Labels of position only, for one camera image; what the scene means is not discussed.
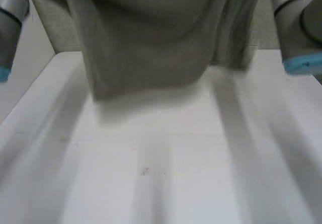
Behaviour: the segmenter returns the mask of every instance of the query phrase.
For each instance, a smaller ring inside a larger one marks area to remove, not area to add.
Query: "white surface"
[[[95,104],[54,57],[0,126],[3,223],[320,223],[322,88],[258,51],[247,76]]]
[[[0,124],[22,98],[55,53],[30,0],[9,81],[0,84]]]

